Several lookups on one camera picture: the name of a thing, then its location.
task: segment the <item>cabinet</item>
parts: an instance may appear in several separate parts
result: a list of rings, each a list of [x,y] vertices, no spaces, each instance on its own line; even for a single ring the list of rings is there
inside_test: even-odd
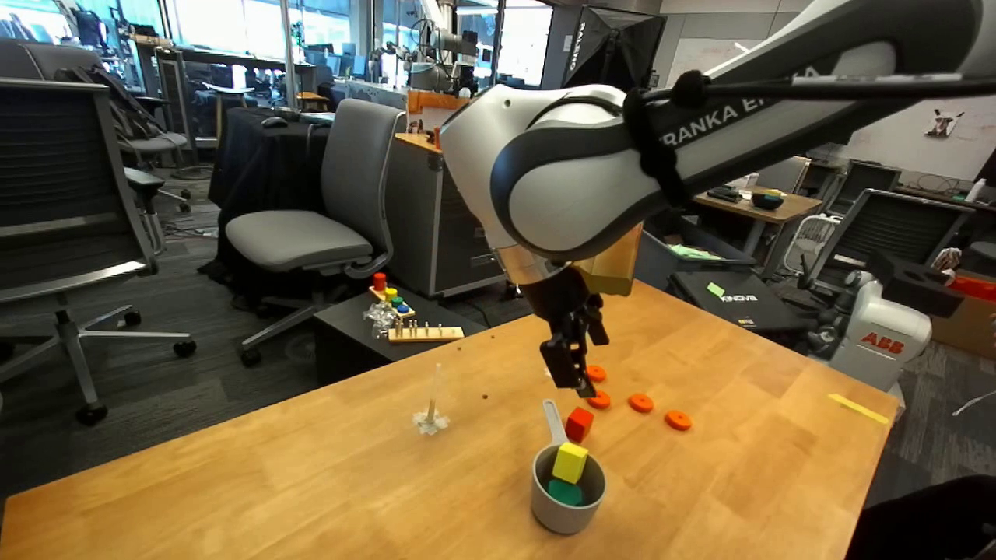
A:
[[[424,295],[459,295],[505,284],[481,228],[450,184],[443,152],[398,133],[389,173],[393,276]]]

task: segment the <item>floor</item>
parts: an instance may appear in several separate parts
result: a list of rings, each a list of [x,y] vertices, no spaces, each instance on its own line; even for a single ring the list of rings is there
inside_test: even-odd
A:
[[[226,288],[196,272],[214,256],[217,209],[202,201],[202,180],[187,188],[196,191],[190,216],[161,209],[168,230],[161,272],[82,293],[75,311],[91,317],[111,303],[135,303],[143,326],[190,330],[198,353],[177,362],[161,347],[91,350],[108,405],[98,427],[75,425],[77,386],[61,358],[7,383],[0,499],[321,386],[307,330],[269,347],[258,368],[241,365],[241,336],[258,330],[263,317],[242,311]],[[526,316],[526,303],[507,299],[505,289],[481,289],[447,304],[480,324]],[[46,326],[49,317],[38,311],[44,309],[7,309],[0,326]],[[996,476],[996,398],[952,418],[965,398],[996,390],[992,362],[929,347],[902,378],[902,390],[910,407],[882,457],[868,504],[965,472]]]

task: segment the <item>chair wheel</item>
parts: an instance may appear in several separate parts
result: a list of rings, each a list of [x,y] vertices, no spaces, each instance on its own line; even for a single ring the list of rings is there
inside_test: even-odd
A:
[[[190,358],[196,353],[196,342],[190,339],[190,342],[173,342],[173,356],[177,358]]]
[[[98,420],[107,420],[107,407],[98,405],[98,407],[82,407],[82,411],[75,411],[75,420],[77,425],[84,425],[84,427],[96,427]]]
[[[241,358],[242,358],[242,368],[258,368],[261,365],[261,356],[256,350],[241,350]]]
[[[125,311],[117,326],[121,326],[121,330],[135,330],[135,326],[139,326],[139,324],[143,324],[143,316],[139,316],[139,311]]]

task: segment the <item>yellow block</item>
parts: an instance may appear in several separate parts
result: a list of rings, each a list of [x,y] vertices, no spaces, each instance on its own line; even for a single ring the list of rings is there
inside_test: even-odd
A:
[[[554,476],[575,485],[584,472],[589,448],[564,442],[554,457]]]

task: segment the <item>red block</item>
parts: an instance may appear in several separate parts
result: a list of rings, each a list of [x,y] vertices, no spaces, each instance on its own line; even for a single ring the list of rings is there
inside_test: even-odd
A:
[[[564,432],[568,442],[584,442],[590,432],[595,415],[589,407],[572,407],[572,415],[564,420]]]

